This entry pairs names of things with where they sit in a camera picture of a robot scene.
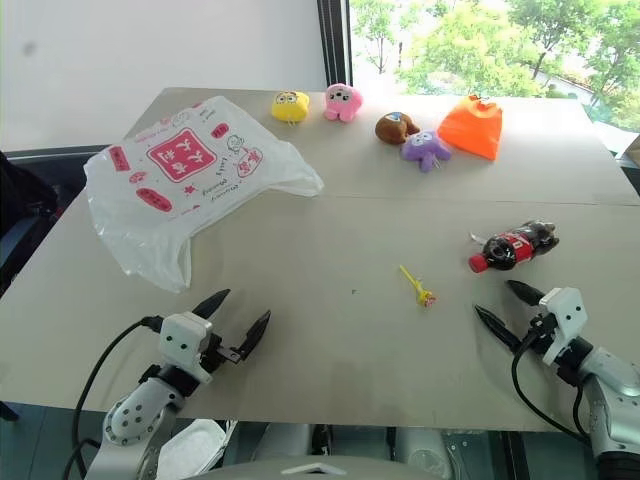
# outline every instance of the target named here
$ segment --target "purple plush toy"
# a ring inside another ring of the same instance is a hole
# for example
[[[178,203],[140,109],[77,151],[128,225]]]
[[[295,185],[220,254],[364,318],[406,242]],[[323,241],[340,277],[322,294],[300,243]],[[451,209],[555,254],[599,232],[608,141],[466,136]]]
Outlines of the purple plush toy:
[[[438,160],[449,160],[447,150],[436,132],[418,132],[410,135],[402,146],[402,157],[411,162],[420,162],[420,170],[428,172],[438,164]]]

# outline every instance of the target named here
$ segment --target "orange plush toy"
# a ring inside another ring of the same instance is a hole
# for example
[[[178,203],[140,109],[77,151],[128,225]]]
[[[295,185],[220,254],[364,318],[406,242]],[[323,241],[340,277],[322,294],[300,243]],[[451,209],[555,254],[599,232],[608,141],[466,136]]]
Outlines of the orange plush toy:
[[[495,160],[502,132],[502,109],[475,95],[463,98],[438,127],[438,136],[461,150]]]

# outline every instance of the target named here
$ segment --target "brown plush toy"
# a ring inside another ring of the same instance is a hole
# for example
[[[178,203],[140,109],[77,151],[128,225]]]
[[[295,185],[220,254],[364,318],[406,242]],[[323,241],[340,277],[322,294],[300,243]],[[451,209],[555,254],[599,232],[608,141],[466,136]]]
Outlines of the brown plush toy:
[[[409,115],[402,112],[387,113],[376,123],[378,138],[391,145],[403,144],[409,135],[419,131],[420,127],[413,123]]]

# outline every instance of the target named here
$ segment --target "yellow plush toy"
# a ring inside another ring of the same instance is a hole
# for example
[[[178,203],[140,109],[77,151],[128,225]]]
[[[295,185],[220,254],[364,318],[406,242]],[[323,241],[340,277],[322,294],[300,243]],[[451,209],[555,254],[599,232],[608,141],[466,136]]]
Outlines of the yellow plush toy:
[[[279,92],[271,104],[271,115],[288,123],[301,122],[309,113],[309,96],[302,92]]]

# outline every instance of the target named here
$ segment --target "yellow plastic pick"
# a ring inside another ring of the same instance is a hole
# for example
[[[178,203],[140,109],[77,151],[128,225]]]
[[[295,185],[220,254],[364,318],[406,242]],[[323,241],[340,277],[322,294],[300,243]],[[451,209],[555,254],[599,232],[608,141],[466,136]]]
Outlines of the yellow plastic pick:
[[[436,301],[436,297],[433,293],[422,288],[422,282],[413,278],[413,275],[411,275],[409,270],[407,270],[403,265],[400,265],[400,270],[404,273],[404,276],[407,277],[407,280],[411,282],[413,288],[416,289],[416,301],[418,302],[418,305],[423,307],[430,307],[433,305],[433,302]]]

